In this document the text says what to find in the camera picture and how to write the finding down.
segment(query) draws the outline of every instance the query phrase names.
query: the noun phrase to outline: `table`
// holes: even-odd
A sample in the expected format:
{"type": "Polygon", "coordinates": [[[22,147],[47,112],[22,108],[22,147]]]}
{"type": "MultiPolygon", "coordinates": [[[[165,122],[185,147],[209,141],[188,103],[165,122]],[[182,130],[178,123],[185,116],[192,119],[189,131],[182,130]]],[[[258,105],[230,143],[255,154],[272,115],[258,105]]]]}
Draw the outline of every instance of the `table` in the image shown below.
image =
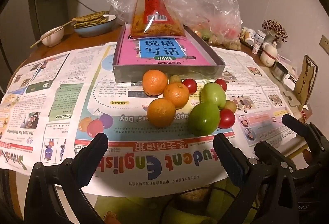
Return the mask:
{"type": "MultiPolygon", "coordinates": [[[[27,58],[26,61],[20,65],[20,67],[25,64],[40,60],[42,58],[50,57],[52,55],[63,53],[66,51],[71,51],[74,49],[82,49],[82,48],[87,48],[87,47],[91,47],[91,46],[97,46],[97,45],[104,44],[109,41],[117,41],[119,34],[120,34],[120,30],[121,30],[121,26],[118,26],[113,31],[103,34],[103,35],[99,35],[96,37],[90,37],[90,38],[81,38],[78,36],[77,33],[75,33],[73,31],[72,27],[65,28],[65,36],[61,43],[59,43],[58,45],[51,47],[51,48],[49,48],[45,45],[40,45],[38,47],[38,49],[36,49],[34,52],[32,52],[31,55],[29,56],[29,58],[27,58]]],[[[259,56],[252,54],[251,49],[248,48],[247,46],[241,45],[241,50],[253,58],[253,60],[256,62],[256,64],[258,64],[262,68],[262,70],[269,76],[269,78],[279,87],[280,92],[283,94],[283,91],[285,91],[284,86],[282,85],[281,82],[279,82],[278,80],[276,80],[273,77],[273,75],[270,72],[270,69],[265,67],[261,63],[259,56]]],[[[301,118],[300,112],[298,111],[298,109],[296,107],[291,107],[291,110],[296,118],[298,118],[298,119],[301,118]]],[[[298,154],[304,148],[306,148],[305,140],[302,137],[297,136],[296,138],[291,140],[289,143],[280,147],[279,150],[284,155],[286,155],[286,156],[290,155],[289,157],[292,157],[292,154],[298,154]]],[[[13,204],[14,204],[14,209],[15,209],[16,214],[21,216],[19,198],[18,198],[18,194],[17,194],[16,173],[14,171],[10,172],[9,180],[10,180],[10,192],[11,192],[11,196],[12,196],[12,200],[13,200],[13,204]]],[[[94,200],[93,202],[91,202],[92,205],[94,205],[94,202],[96,202],[96,199],[94,199],[93,196],[94,195],[88,196],[89,199],[94,200]]]]}

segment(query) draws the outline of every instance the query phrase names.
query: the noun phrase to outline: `red package label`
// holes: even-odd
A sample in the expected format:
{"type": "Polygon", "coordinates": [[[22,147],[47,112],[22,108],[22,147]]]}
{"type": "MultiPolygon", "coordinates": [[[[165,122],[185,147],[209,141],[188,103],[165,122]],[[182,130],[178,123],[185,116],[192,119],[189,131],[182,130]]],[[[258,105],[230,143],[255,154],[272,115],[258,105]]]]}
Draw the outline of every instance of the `red package label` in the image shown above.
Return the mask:
{"type": "Polygon", "coordinates": [[[174,24],[163,0],[145,0],[144,23],[174,24]]]}

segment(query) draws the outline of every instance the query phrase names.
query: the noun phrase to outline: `red tomato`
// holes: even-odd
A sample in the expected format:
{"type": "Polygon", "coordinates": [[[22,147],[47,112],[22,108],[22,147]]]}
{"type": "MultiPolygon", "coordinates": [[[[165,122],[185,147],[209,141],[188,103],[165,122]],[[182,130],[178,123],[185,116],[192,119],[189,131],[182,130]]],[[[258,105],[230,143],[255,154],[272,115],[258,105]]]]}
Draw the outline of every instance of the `red tomato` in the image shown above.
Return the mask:
{"type": "Polygon", "coordinates": [[[215,80],[215,83],[217,83],[218,85],[220,85],[223,88],[224,91],[227,90],[227,84],[226,84],[225,80],[219,78],[219,79],[216,79],[215,80]]]}
{"type": "Polygon", "coordinates": [[[191,78],[185,79],[182,83],[189,89],[190,95],[195,93],[198,89],[197,83],[191,78]]]}
{"type": "Polygon", "coordinates": [[[228,129],[233,126],[235,122],[235,115],[230,109],[222,109],[219,112],[220,121],[218,124],[218,128],[220,129],[228,129]]]}

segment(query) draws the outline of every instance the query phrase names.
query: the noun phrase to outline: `green fruit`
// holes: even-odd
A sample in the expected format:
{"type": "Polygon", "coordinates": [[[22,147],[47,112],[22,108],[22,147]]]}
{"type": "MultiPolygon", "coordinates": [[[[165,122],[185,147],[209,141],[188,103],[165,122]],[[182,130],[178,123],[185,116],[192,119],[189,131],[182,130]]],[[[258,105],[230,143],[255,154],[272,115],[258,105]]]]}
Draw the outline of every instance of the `green fruit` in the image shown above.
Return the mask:
{"type": "Polygon", "coordinates": [[[203,102],[195,106],[187,120],[188,130],[195,136],[212,134],[220,121],[219,109],[212,102],[203,102]]]}
{"type": "Polygon", "coordinates": [[[223,88],[214,82],[209,82],[201,90],[201,102],[212,102],[222,109],[226,103],[226,95],[223,88]]]}
{"type": "Polygon", "coordinates": [[[227,100],[225,105],[224,105],[225,109],[230,109],[233,113],[235,113],[236,111],[236,103],[230,100],[227,100]]]}
{"type": "Polygon", "coordinates": [[[178,75],[173,75],[169,78],[169,84],[170,83],[175,83],[175,82],[179,82],[179,83],[182,83],[182,79],[180,76],[178,75]]]}

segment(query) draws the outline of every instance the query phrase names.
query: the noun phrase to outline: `chopsticks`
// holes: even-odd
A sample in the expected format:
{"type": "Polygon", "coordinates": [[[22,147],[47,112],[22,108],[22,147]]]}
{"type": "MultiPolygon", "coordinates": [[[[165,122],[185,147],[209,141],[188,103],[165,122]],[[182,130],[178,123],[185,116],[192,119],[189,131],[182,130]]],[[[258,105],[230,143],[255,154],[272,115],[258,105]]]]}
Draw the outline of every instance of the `chopsticks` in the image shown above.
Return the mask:
{"type": "Polygon", "coordinates": [[[34,47],[35,45],[37,45],[40,41],[42,41],[44,38],[47,38],[48,36],[50,36],[51,34],[54,34],[55,32],[59,31],[61,28],[65,27],[66,25],[72,23],[74,20],[71,20],[67,23],[65,23],[64,25],[61,25],[60,27],[56,28],[54,31],[50,32],[47,36],[41,36],[40,40],[38,40],[37,42],[35,42],[34,44],[31,45],[30,48],[34,47]]]}

